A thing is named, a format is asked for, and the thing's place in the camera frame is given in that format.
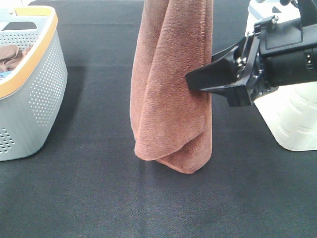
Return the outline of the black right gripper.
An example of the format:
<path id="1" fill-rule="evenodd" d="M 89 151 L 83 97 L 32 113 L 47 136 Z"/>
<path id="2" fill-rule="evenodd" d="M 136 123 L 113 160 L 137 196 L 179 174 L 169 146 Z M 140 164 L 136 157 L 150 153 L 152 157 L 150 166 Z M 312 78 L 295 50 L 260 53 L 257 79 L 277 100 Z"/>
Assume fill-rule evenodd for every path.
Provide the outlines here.
<path id="1" fill-rule="evenodd" d="M 229 52 L 234 59 L 223 58 Z M 313 14 L 277 23 L 254 24 L 251 36 L 212 55 L 212 63 L 186 74 L 193 95 L 232 96 L 234 107 L 249 106 L 280 86 L 317 79 L 317 17 Z"/>

